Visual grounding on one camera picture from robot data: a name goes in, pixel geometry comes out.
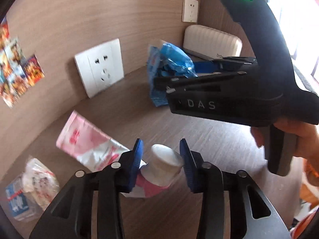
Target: blue plastic bag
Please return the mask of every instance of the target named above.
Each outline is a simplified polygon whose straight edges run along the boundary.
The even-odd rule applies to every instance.
[[[160,41],[151,45],[147,61],[147,74],[150,84],[150,98],[156,107],[167,105],[166,92],[154,89],[153,80],[158,76],[183,75],[197,77],[192,60],[183,50],[173,44]]]

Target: tabletop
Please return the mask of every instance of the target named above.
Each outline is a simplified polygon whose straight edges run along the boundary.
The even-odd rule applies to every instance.
[[[94,98],[81,101],[72,110],[76,110],[128,148],[133,148],[135,140],[141,138],[145,144],[143,160],[146,162],[153,144],[163,144],[179,152],[179,141],[185,138],[191,150],[200,152],[205,161],[211,162],[222,171],[235,173],[240,169],[246,170],[269,198],[285,224],[290,226],[292,223],[299,204],[302,159],[293,160],[288,176],[274,175],[267,170],[264,150],[255,145],[249,127],[175,115],[170,112],[168,106],[155,107],[149,98],[146,68],[128,74]],[[72,110],[53,122],[34,140],[0,183],[0,203],[13,225],[25,238],[28,238],[36,220],[23,223],[10,217],[4,187],[23,172],[29,156],[38,158],[54,172],[61,186],[77,170],[87,170],[55,146]],[[194,239],[199,224],[201,202],[202,194],[190,192],[183,172],[170,189],[150,199],[129,199],[121,196],[125,236],[127,239]],[[95,197],[92,238],[96,238],[96,207]],[[227,237],[230,223],[227,210],[225,223]]]

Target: wooden wall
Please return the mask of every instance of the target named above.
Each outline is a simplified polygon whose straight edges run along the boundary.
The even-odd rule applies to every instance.
[[[220,0],[200,0],[198,24],[215,28],[239,37],[242,41],[241,56],[254,56],[242,27],[235,23]]]
[[[0,178],[54,120],[86,98],[74,55],[119,38],[124,72],[145,65],[148,43],[181,45],[183,0],[16,0],[7,18],[26,57],[35,53],[45,79],[13,109],[0,100]]]

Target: white wall socket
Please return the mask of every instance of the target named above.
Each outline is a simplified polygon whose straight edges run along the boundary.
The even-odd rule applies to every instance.
[[[74,58],[89,98],[124,77],[119,39],[81,52]]]
[[[198,17],[198,1],[183,0],[183,13],[181,21],[196,23]]]

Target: photo collage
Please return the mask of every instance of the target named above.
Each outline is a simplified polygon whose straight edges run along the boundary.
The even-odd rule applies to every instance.
[[[7,19],[0,24],[0,94],[12,108],[44,72],[35,55],[26,59],[18,39],[10,39]]]

